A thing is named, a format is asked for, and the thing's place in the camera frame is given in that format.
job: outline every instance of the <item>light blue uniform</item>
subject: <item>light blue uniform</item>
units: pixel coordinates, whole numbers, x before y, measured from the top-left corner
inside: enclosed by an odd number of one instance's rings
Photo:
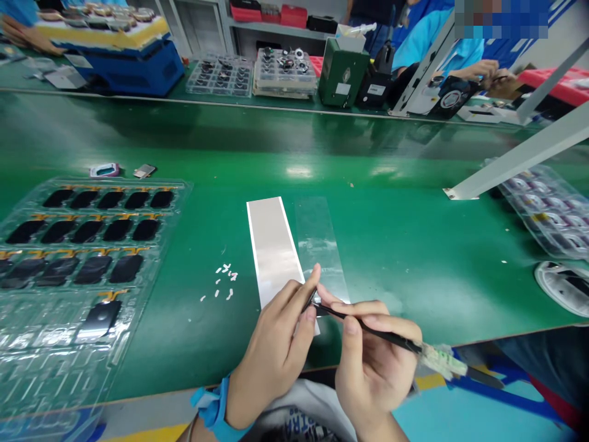
[[[451,13],[452,9],[430,12],[417,22],[395,52],[393,72],[414,63],[421,63]],[[449,71],[456,71],[475,64],[482,60],[484,49],[485,41],[483,39],[460,39],[450,49],[450,53],[440,69],[444,71],[444,76],[447,76]]]
[[[63,0],[64,7],[83,5],[84,0]],[[127,6],[126,0],[102,0],[101,3]],[[0,15],[6,14],[28,28],[39,21],[37,2],[33,0],[0,0]]]

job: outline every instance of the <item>shelf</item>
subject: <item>shelf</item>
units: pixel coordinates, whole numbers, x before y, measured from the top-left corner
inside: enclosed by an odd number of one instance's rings
[[[235,21],[233,17],[227,17],[229,26],[241,29],[251,29],[252,31],[268,32],[273,34],[283,34],[292,37],[302,37],[313,40],[327,40],[328,37],[334,37],[335,34],[326,34],[309,29],[294,28],[292,26],[282,26],[275,23],[266,23],[265,21]]]

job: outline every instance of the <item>black tweezers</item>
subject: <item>black tweezers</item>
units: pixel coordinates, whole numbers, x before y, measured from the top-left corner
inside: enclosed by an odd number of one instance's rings
[[[317,304],[317,303],[313,302],[313,297],[315,296],[316,292],[317,292],[317,290],[313,291],[313,293],[309,297],[309,300],[305,304],[305,307],[303,308],[302,311],[305,311],[307,309],[307,307],[312,305],[313,307],[315,307],[317,309],[318,314],[323,314],[323,315],[330,314],[330,315],[336,316],[340,319],[345,319],[345,317],[346,317],[345,314],[336,312],[335,310],[332,310],[329,307],[326,307],[324,305]],[[393,333],[391,331],[373,330],[372,328],[370,328],[366,324],[364,324],[364,322],[362,322],[361,320],[358,320],[358,322],[360,323],[360,327],[362,328],[362,330],[364,330],[368,333],[371,333],[374,336],[378,336],[379,338],[382,338],[385,341],[390,342],[391,344],[394,344],[394,345],[397,345],[401,348],[407,349],[407,350],[415,353],[416,355],[420,355],[423,350],[419,345],[415,344],[412,340],[404,338],[401,335],[397,335],[397,333]],[[496,388],[499,390],[503,390],[503,388],[505,388],[505,384],[503,384],[503,382],[501,382],[500,379],[497,379],[497,378],[495,378],[489,374],[486,374],[480,370],[477,370],[476,368],[473,368],[471,366],[468,366],[468,368],[466,370],[466,376],[474,379],[475,381],[479,381],[482,384],[485,384],[486,386],[489,386],[489,387],[493,387],[493,388]]]

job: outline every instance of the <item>blue floor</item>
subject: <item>blue floor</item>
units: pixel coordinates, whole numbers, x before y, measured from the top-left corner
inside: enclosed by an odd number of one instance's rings
[[[509,392],[542,400],[530,384]],[[572,432],[547,419],[460,389],[426,390],[395,411],[411,442],[569,442]]]

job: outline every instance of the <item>hand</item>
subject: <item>hand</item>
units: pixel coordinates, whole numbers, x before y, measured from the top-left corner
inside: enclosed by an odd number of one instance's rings
[[[422,340],[422,331],[414,322],[390,316],[381,301],[343,304],[323,284],[317,285],[317,292],[323,305],[348,315],[336,371],[336,392],[358,437],[372,439],[370,434],[387,425],[391,412],[407,397],[417,356],[363,331],[358,319],[375,330],[395,332],[414,341]]]
[[[503,86],[511,83],[515,80],[515,75],[509,72],[507,69],[499,69],[493,78],[486,79],[482,82],[482,85],[487,90],[501,89]]]
[[[34,26],[27,28],[7,14],[2,16],[2,28],[8,39],[19,47],[32,46],[34,50],[49,55],[62,55],[65,49],[57,48]]]
[[[493,78],[497,69],[499,69],[497,60],[480,60],[467,68],[450,71],[450,75],[464,80],[479,81],[480,77],[483,77],[483,80]]]
[[[225,421],[233,428],[251,425],[270,402],[290,390],[301,374],[317,316],[313,306],[303,314],[301,311],[320,275],[321,266],[315,264],[304,285],[288,281],[262,309],[244,358],[229,380]]]

